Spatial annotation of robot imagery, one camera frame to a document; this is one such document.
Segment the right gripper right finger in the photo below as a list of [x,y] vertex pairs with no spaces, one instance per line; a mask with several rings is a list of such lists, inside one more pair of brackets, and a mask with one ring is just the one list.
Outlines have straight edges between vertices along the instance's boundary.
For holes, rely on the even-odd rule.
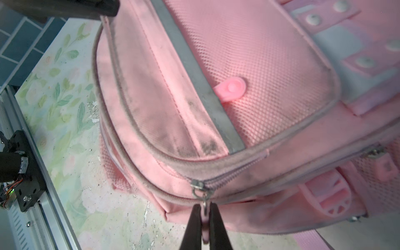
[[210,250],[233,250],[218,206],[210,203],[209,210]]

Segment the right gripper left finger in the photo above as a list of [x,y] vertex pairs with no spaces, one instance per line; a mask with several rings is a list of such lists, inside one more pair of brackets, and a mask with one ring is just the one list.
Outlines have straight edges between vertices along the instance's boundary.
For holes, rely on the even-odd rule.
[[193,206],[179,250],[202,249],[201,206]]

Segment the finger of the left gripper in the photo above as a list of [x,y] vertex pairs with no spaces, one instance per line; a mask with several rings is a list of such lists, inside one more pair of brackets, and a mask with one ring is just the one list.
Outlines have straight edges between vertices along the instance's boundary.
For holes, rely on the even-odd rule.
[[115,17],[119,0],[1,0],[10,9],[39,22],[50,17],[99,20]]

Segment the pink student backpack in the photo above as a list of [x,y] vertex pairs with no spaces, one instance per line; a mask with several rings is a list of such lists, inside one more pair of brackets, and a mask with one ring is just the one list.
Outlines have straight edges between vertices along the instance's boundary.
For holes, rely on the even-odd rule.
[[399,1],[120,1],[93,48],[102,160],[167,221],[297,233],[400,210]]

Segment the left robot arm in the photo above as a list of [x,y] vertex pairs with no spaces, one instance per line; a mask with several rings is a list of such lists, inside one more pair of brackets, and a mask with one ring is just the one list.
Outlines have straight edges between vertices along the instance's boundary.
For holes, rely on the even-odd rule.
[[[48,17],[99,20],[102,16],[116,16],[120,7],[118,0],[14,0],[1,1],[1,3],[37,21],[44,21]],[[6,139],[3,133],[1,133],[1,142],[5,144],[1,152],[1,182],[15,181],[19,175],[26,173],[29,157],[25,152],[22,155],[18,154],[16,144]]]

